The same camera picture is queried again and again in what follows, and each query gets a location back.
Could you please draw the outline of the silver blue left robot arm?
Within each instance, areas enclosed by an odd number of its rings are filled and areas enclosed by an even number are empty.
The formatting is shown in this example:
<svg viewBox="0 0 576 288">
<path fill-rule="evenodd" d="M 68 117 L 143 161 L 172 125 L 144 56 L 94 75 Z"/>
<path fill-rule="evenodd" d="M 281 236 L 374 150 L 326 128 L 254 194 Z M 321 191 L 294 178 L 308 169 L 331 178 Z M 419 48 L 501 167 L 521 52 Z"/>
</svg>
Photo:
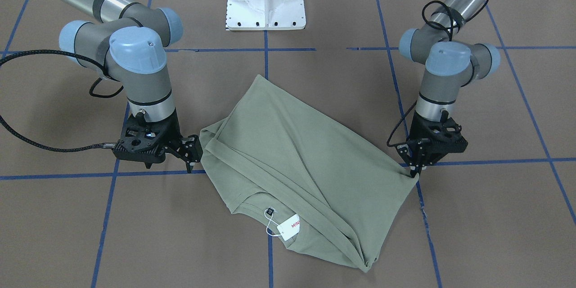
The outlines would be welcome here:
<svg viewBox="0 0 576 288">
<path fill-rule="evenodd" d="M 429 16 L 422 11 L 424 25 L 401 37 L 400 54 L 425 67 L 418 99 L 410 107 L 414 116 L 409 135 L 395 145 L 412 177 L 449 153 L 467 148 L 462 128 L 452 117 L 459 90 L 494 73 L 501 56 L 491 44 L 466 44 L 454 36 L 488 1 L 436 1 L 438 8 Z"/>
</svg>

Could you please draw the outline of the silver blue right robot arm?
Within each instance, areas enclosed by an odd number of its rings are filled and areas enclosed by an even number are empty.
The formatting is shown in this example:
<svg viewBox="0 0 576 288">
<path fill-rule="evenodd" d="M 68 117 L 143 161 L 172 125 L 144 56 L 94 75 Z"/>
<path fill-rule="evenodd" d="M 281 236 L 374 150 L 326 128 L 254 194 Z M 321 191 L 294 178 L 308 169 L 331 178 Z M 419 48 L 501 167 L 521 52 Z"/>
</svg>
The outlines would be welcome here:
<svg viewBox="0 0 576 288">
<path fill-rule="evenodd" d="M 144 163 L 146 168 L 165 161 L 167 153 L 181 159 L 187 173 L 203 155 L 199 136 L 180 131 L 165 48 L 183 35 L 182 21 L 169 8 L 151 9 L 135 0 L 61 0 L 95 18 L 72 21 L 59 34 L 59 49 L 21 51 L 2 58 L 29 55 L 68 56 L 78 65 L 99 73 L 99 80 L 121 83 L 130 114 L 115 143 L 77 148 L 49 147 L 16 132 L 6 120 L 2 126 L 16 138 L 47 151 L 75 153 L 108 149 L 119 160 Z"/>
</svg>

